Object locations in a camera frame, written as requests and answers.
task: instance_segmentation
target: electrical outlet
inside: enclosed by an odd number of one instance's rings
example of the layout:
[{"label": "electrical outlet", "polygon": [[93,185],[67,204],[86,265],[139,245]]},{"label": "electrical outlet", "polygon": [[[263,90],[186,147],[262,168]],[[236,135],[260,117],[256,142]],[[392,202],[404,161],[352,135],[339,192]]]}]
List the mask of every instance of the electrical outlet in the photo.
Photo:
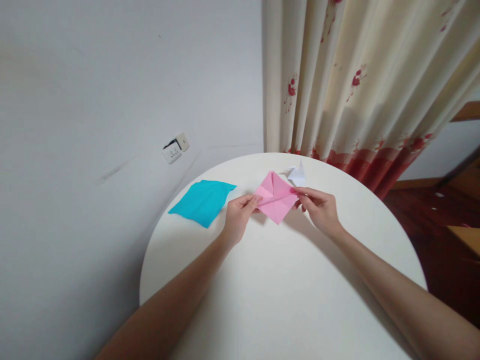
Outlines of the electrical outlet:
[{"label": "electrical outlet", "polygon": [[185,134],[183,132],[176,137],[176,141],[180,145],[180,149],[182,151],[187,151],[187,149],[190,147],[190,144],[187,141],[187,138],[185,137]]},{"label": "electrical outlet", "polygon": [[180,149],[179,143],[176,141],[173,141],[173,143],[165,147],[162,152],[163,156],[165,156],[167,163],[169,164],[173,163],[180,156],[182,156],[182,150]]}]

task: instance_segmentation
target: origami paper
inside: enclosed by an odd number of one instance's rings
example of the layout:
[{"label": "origami paper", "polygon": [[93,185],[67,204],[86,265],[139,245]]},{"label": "origami paper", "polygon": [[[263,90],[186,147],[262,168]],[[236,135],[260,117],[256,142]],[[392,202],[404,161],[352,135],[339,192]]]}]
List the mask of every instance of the origami paper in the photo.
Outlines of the origami paper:
[{"label": "origami paper", "polygon": [[305,177],[304,164],[302,163],[302,160],[300,160],[300,165],[298,168],[296,166],[292,166],[289,169],[290,173],[288,174],[287,179],[291,180],[295,186],[305,186],[307,183],[307,178]]},{"label": "origami paper", "polygon": [[229,192],[236,187],[221,181],[196,182],[168,213],[178,214],[208,228],[224,206]]},{"label": "origami paper", "polygon": [[277,225],[282,222],[298,199],[295,189],[274,171],[268,173],[255,194],[263,197],[258,209]]}]

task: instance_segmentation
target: white table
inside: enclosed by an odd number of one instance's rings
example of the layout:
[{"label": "white table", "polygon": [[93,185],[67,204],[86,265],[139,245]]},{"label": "white table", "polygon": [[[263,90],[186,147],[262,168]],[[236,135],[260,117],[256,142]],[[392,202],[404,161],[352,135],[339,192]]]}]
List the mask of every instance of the white table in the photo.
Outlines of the white table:
[{"label": "white table", "polygon": [[[237,185],[227,201],[252,193],[269,170],[283,179],[303,160],[306,185],[334,194],[344,227],[374,253],[427,288],[412,244],[388,208],[353,177],[321,161],[261,153],[224,162],[200,175],[171,202],[146,250],[140,304],[197,257],[221,231],[225,208],[210,228],[168,214],[193,183]],[[213,279],[173,359],[409,359],[406,340],[355,269],[301,211],[280,225],[250,219]]]}]

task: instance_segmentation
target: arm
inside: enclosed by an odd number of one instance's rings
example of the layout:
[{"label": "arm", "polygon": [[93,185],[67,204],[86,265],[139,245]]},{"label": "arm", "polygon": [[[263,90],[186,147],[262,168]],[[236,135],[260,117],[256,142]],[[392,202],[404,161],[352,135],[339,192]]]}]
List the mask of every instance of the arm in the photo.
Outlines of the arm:
[{"label": "arm", "polygon": [[157,291],[116,332],[97,356],[106,359],[166,359],[187,327],[210,281],[245,232],[261,197],[228,203],[221,234],[190,265]]},{"label": "arm", "polygon": [[358,270],[366,286],[423,360],[480,359],[480,331],[450,307],[376,256],[340,224],[335,197],[296,190],[313,224]]}]

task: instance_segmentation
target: power socket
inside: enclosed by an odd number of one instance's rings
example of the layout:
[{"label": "power socket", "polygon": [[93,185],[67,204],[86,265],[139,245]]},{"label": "power socket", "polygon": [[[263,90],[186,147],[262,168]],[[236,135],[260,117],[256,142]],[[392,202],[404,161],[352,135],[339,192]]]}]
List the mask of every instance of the power socket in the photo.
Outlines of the power socket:
[{"label": "power socket", "polygon": [[179,143],[174,141],[163,150],[163,156],[165,156],[166,162],[172,164],[175,160],[182,156],[182,150],[180,150]]}]

